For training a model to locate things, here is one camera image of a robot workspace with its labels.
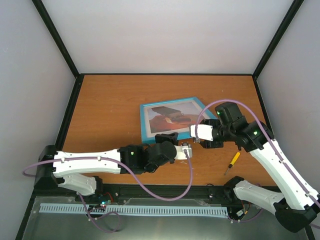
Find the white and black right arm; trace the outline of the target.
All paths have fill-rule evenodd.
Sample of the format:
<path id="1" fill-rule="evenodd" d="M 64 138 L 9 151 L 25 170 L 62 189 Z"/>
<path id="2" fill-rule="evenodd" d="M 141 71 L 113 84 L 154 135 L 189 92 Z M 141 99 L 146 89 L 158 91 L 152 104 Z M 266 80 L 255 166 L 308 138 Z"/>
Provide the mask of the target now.
<path id="1" fill-rule="evenodd" d="M 247 122 L 239 101 L 223 99 L 213 104 L 217 118 L 198 118 L 190 127 L 190 135 L 205 149 L 235 143 L 263 166 L 280 190 L 267 190 L 235 176 L 224 185 L 227 196 L 267 210 L 292 233 L 310 225 L 320 212 L 320 194 L 294 168 L 273 132 L 256 116 L 253 122 Z"/>

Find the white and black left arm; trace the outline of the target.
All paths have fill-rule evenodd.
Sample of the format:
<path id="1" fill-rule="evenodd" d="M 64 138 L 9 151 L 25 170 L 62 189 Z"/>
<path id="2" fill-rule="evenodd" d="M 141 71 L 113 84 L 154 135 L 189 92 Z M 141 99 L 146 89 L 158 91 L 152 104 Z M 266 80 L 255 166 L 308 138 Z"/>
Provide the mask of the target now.
<path id="1" fill-rule="evenodd" d="M 38 158 L 34 188 L 65 188 L 96 202 L 104 195 L 103 180 L 88 177 L 87 173 L 154 173 L 160 166 L 178 159 L 178 143 L 178 133 L 174 132 L 156 134 L 153 145 L 130 144 L 104 152 L 70 153 L 47 145 Z"/>

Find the blue wooden picture frame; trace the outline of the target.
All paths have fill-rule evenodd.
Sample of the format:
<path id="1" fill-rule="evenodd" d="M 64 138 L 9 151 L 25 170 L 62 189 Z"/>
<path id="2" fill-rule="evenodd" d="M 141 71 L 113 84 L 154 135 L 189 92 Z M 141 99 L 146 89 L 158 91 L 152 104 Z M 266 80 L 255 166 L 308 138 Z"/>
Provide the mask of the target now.
<path id="1" fill-rule="evenodd" d="M 149 124 L 147 123 L 147 113 L 146 109 L 151 106 L 157 106 L 160 104 L 168 104 L 168 103 L 176 103 L 176 102 L 184 102 L 184 101 L 195 101 L 202 110 L 205 108 L 205 105 L 197 98 L 197 97 L 187 97 L 187 98 L 180 98 L 180 99 L 174 99 L 174 100 L 166 100 L 166 101 L 159 101 L 159 102 L 153 102 L 153 103 L 145 103 L 140 105 L 140 129 L 141 129 L 141 140 L 143 143 L 146 144 L 153 144 L 155 143 L 155 135 L 157 134 L 172 134 L 168 132 L 161 132 L 157 134 L 150 134 L 149 133 Z M 184 132 L 173 132 L 178 133 L 178 140 L 186 140 L 190 139 L 190 128 L 187 131 Z"/>

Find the hot air balloon photo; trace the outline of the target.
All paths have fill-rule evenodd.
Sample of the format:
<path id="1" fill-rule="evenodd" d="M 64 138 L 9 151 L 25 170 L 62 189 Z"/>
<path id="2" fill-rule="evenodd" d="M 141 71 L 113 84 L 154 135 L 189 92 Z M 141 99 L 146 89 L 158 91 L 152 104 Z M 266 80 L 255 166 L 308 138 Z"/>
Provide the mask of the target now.
<path id="1" fill-rule="evenodd" d="M 170 102 L 146 109 L 148 132 L 158 133 L 186 132 L 198 119 L 202 108 L 194 101 Z"/>

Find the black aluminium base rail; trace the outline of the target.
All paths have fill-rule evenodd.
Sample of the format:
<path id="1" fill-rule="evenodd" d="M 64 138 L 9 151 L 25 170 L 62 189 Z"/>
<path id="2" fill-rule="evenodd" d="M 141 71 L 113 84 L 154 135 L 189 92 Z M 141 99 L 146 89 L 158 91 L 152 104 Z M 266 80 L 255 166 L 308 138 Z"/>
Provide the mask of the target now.
<path id="1" fill-rule="evenodd" d="M 154 194 L 163 198 L 174 198 L 182 194 L 186 190 L 184 185 L 147 185 L 146 186 Z M 237 206 L 241 202 L 247 204 L 258 205 L 257 200 L 249 200 L 247 197 L 243 200 L 231 199 L 231 191 L 222 185 L 195 185 L 190 188 L 188 193 L 182 197 L 183 200 L 199 200 L 209 204 L 218 204 L 222 206 Z M 80 198 L 73 190 L 58 187 L 51 190 L 34 190 L 31 195 L 36 197 L 74 197 L 77 202 Z M 93 194 L 84 196 L 83 199 L 89 204 L 98 204 L 102 202 L 112 201 L 113 203 L 123 205 L 125 201 L 130 199 L 153 199 L 154 197 L 147 193 L 138 184 L 104 184 L 101 194 Z"/>

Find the yellow handled screwdriver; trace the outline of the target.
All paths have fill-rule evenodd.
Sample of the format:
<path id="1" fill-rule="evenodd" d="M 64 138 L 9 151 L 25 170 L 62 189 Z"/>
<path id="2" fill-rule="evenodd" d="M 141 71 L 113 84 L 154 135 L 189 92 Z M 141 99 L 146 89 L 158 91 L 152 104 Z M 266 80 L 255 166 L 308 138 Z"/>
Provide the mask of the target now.
<path id="1" fill-rule="evenodd" d="M 235 165 L 236 161 L 238 160 L 238 158 L 240 157 L 241 153 L 237 152 L 234 157 L 232 158 L 232 160 L 230 161 L 227 170 L 225 171 L 224 175 L 226 176 L 229 172 L 229 170 Z"/>

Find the black enclosure frame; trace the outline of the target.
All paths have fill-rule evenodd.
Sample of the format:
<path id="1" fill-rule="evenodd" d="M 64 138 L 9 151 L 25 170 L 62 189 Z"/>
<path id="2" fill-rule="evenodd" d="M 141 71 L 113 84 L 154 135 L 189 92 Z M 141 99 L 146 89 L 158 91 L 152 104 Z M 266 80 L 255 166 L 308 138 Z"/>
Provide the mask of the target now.
<path id="1" fill-rule="evenodd" d="M 72 74 L 75 77 L 75 82 L 72 88 L 72 92 L 63 116 L 63 120 L 55 141 L 55 146 L 61 150 L 64 146 L 67 133 L 71 124 L 72 116 L 74 114 L 74 110 L 76 108 L 76 103 L 78 101 L 78 97 L 81 91 L 81 87 L 83 84 L 83 80 L 85 78 L 86 73 L 79 73 L 79 71 L 76 68 L 76 65 L 74 64 L 74 61 L 72 60 L 65 44 L 63 43 L 63 40 L 61 39 L 61 36 L 58 33 L 58 30 L 56 29 L 50 14 L 48 13 L 44 3 L 41 0 L 34 0 L 32 2 L 38 11 L 42 21 L 44 22 L 46 28 L 49 30 L 53 40 L 55 41 L 56 45 L 58 46 L 62 56 L 64 57 L 67 65 L 69 66 Z M 285 14 L 283 20 L 281 21 L 279 27 L 277 28 L 274 36 L 272 37 L 270 43 L 268 44 L 268 47 L 266 48 L 265 52 L 263 53 L 263 56 L 261 57 L 260 61 L 257 64 L 257 67 L 255 68 L 254 72 L 250 74 L 252 77 L 252 81 L 255 87 L 255 91 L 259 100 L 259 104 L 263 113 L 264 120 L 266 121 L 266 125 L 270 128 L 271 123 L 269 120 L 269 116 L 267 114 L 267 110 L 265 107 L 265 103 L 263 101 L 260 88 L 258 86 L 258 77 L 260 76 L 261 72 L 263 71 L 265 65 L 269 61 L 270 57 L 273 54 L 273 51 L 276 49 L 278 43 L 282 39 L 283 35 L 285 34 L 287 28 L 289 27 L 290 23 L 294 19 L 296 13 L 300 9 L 301 5 L 303 4 L 302 0 L 294 0 L 287 13 Z M 48 191 L 37 191 L 34 190 L 32 192 L 32 195 L 30 197 L 28 206 L 25 210 L 24 217 L 22 219 L 21 225 L 19 227 L 18 233 L 16 235 L 17 240 L 23 239 L 23 237 L 26 234 L 28 222 L 31 221 L 31 206 L 35 202 L 36 196 L 39 196 L 40 194 L 45 194 L 50 197 L 57 196 L 59 194 L 62 194 L 63 196 L 68 196 L 71 194 L 70 191 L 66 190 L 48 190 Z"/>

